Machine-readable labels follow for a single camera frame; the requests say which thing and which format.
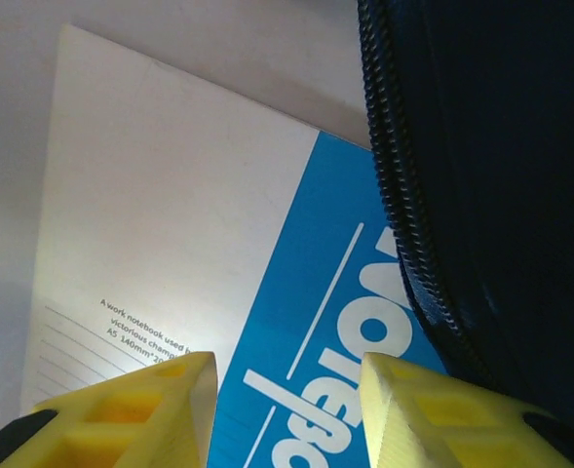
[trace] zipper teeth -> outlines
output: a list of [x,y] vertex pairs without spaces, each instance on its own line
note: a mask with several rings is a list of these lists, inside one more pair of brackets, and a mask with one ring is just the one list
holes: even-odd
[[455,318],[451,297],[441,280],[395,69],[388,12],[379,0],[359,0],[359,17],[371,149],[402,261],[436,304],[476,371],[495,387],[462,322]]

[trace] yellow plastic part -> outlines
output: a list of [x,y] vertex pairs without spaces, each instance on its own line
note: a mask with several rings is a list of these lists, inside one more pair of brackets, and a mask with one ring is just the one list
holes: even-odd
[[1,468],[204,468],[217,398],[212,353],[192,353],[47,400],[58,415]]
[[364,356],[371,468],[574,468],[522,420],[541,409],[383,354]]

